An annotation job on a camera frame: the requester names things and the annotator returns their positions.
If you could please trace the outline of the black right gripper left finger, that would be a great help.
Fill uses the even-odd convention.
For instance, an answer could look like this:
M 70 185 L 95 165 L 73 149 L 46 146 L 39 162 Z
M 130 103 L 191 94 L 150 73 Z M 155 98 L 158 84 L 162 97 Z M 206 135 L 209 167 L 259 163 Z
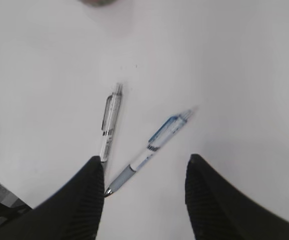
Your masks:
M 94 240 L 104 206 L 104 170 L 93 156 L 36 208 L 0 203 L 0 240 Z

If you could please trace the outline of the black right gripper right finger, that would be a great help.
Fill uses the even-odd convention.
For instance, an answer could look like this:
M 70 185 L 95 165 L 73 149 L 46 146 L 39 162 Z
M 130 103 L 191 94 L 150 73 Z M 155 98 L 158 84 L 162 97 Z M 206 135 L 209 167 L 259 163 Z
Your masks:
M 185 204 L 197 240 L 289 240 L 289 222 L 254 202 L 199 154 L 185 178 Z

